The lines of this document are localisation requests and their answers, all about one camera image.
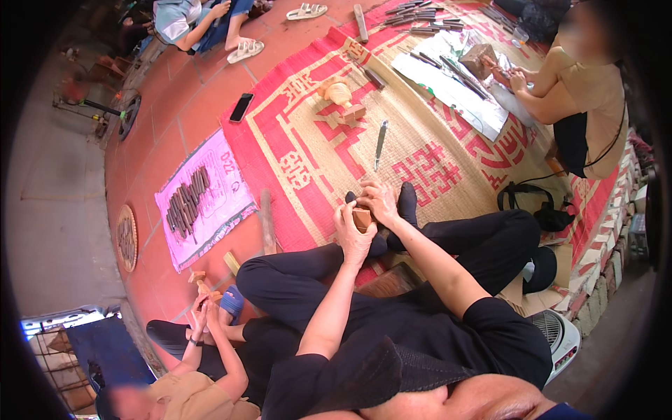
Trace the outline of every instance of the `fan grille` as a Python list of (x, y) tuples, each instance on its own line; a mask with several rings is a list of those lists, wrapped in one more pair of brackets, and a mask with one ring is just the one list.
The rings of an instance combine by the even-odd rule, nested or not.
[(560, 320), (549, 311), (545, 310), (532, 315), (529, 320), (535, 327), (539, 328), (550, 346), (551, 353), (560, 345), (562, 339), (562, 325)]

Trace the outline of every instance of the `blue panel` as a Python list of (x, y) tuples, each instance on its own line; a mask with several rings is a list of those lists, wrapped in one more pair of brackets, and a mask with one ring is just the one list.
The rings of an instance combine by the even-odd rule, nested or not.
[(88, 361), (97, 363), (106, 385), (129, 382), (151, 384), (156, 380), (121, 319), (105, 318), (65, 331), (82, 370), (88, 374)]

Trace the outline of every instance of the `smartphone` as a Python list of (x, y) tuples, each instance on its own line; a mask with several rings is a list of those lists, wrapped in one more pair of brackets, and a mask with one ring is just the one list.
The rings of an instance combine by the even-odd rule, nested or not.
[(231, 113), (231, 117), (228, 120), (231, 121), (231, 122), (243, 121), (243, 117), (245, 116), (245, 112), (247, 112), (247, 108), (249, 108), (250, 103), (252, 102), (253, 98), (254, 98), (253, 93), (242, 94), (241, 98), (238, 99), (238, 103), (236, 104), (236, 108), (234, 108), (233, 112)]

